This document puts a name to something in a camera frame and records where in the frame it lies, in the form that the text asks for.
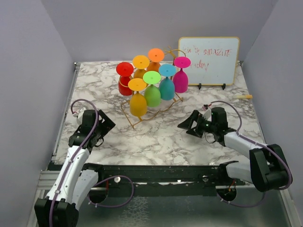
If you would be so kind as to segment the yellow wine glass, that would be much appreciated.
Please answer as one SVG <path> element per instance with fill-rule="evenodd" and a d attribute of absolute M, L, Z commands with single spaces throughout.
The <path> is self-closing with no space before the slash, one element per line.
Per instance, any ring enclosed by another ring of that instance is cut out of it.
<path fill-rule="evenodd" d="M 147 102 L 140 91 L 146 88 L 146 83 L 141 78 L 133 78 L 129 81 L 128 87 L 134 91 L 130 99 L 130 113 L 136 117 L 142 117 L 147 113 Z"/>

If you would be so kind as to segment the green wine glass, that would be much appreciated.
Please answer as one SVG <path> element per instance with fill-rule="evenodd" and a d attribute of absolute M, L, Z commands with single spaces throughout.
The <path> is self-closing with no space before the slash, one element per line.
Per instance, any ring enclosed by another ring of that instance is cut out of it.
<path fill-rule="evenodd" d="M 144 92 L 147 105 L 149 107 L 157 107 L 161 103 L 160 91 L 156 87 L 156 84 L 161 80 L 160 73 L 156 71 L 148 71 L 144 74 L 143 80 L 149 85 Z"/>

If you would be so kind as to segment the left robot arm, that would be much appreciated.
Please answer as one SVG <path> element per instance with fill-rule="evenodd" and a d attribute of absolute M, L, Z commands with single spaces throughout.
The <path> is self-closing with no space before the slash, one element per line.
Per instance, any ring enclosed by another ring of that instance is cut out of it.
<path fill-rule="evenodd" d="M 67 156 L 46 197 L 38 199 L 34 210 L 40 227 L 74 227 L 79 209 L 92 186 L 101 186 L 104 174 L 98 170 L 84 170 L 86 160 L 99 140 L 115 127 L 102 110 L 85 110 L 81 124 L 70 136 Z"/>

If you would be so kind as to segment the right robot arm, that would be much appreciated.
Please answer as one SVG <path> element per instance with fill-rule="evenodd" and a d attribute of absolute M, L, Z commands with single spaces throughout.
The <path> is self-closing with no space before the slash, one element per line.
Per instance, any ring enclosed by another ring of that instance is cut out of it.
<path fill-rule="evenodd" d="M 178 125 L 187 134 L 202 137 L 204 133 L 213 135 L 215 142 L 244 155 L 249 162 L 231 162 L 218 172 L 217 179 L 228 185 L 234 179 L 254 184 L 260 192 L 282 190 L 292 183 L 292 175 L 281 147 L 253 141 L 229 127 L 227 113 L 222 107 L 208 109 L 204 114 L 194 110 Z"/>

